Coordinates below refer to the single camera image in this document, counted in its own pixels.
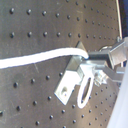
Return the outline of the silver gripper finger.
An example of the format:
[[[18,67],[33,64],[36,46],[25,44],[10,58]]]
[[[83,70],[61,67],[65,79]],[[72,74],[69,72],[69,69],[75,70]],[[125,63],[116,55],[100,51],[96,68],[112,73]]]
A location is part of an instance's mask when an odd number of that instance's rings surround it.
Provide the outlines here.
[[[107,79],[116,83],[121,83],[124,77],[125,67],[118,67],[116,70],[107,65],[82,63],[80,65],[82,78],[91,80],[95,84],[106,84]]]
[[[90,60],[106,60],[110,68],[128,60],[128,37],[113,46],[102,47],[99,51],[89,52]]]

